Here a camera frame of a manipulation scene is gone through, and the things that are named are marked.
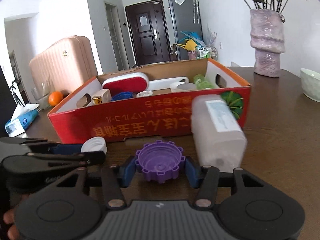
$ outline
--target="orange fruit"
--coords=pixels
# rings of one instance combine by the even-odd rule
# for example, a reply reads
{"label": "orange fruit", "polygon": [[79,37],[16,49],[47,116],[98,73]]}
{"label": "orange fruit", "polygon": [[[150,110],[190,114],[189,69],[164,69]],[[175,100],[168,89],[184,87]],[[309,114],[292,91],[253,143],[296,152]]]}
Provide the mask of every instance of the orange fruit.
{"label": "orange fruit", "polygon": [[50,106],[56,106],[63,100],[63,95],[60,91],[55,91],[49,96]]}

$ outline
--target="purple bottle cap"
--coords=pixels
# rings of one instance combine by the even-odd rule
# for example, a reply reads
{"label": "purple bottle cap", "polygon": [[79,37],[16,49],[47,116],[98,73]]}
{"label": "purple bottle cap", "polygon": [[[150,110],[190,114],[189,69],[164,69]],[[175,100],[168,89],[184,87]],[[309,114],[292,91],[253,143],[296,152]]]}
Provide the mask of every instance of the purple bottle cap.
{"label": "purple bottle cap", "polygon": [[147,181],[156,180],[164,183],[179,176],[179,169],[185,162],[182,152],[183,148],[177,147],[174,142],[166,143],[159,140],[145,144],[140,151],[137,151],[135,163]]}

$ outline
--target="metal screw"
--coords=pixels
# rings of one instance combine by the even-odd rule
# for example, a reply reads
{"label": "metal screw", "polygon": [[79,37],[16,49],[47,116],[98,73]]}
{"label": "metal screw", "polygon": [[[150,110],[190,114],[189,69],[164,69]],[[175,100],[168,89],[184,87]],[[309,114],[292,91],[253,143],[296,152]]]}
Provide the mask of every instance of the metal screw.
{"label": "metal screw", "polygon": [[196,205],[198,207],[209,207],[211,206],[211,201],[209,199],[198,199]]}
{"label": "metal screw", "polygon": [[111,199],[108,201],[108,205],[113,208],[118,208],[124,205],[124,201],[121,199]]}

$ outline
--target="yellow watering can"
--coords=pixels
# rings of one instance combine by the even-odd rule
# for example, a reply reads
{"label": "yellow watering can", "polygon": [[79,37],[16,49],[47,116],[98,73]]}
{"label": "yellow watering can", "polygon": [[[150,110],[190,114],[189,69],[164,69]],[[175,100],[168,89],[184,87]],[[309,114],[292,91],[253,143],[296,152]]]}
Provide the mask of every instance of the yellow watering can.
{"label": "yellow watering can", "polygon": [[198,46],[193,39],[187,40],[186,44],[177,44],[177,46],[182,47],[186,50],[189,51],[195,51],[196,50],[196,46]]}

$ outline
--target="glass cup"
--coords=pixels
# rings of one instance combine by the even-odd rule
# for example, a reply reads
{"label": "glass cup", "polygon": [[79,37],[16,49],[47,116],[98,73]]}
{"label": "glass cup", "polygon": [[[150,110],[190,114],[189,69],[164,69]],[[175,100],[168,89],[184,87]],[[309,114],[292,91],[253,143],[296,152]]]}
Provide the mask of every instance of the glass cup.
{"label": "glass cup", "polygon": [[49,81],[41,83],[40,86],[33,88],[31,92],[37,103],[40,105],[39,107],[41,110],[50,107],[49,96],[51,92],[51,87]]}

